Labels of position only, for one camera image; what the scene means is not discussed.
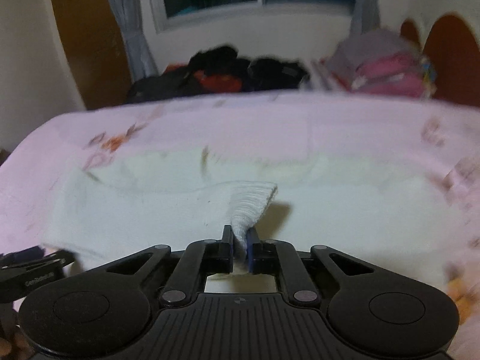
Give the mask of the person's left hand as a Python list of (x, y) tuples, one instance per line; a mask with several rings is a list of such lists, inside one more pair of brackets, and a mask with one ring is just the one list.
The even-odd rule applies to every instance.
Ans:
[(1, 360), (28, 360), (34, 354), (35, 351), (18, 328), (10, 339), (0, 338)]

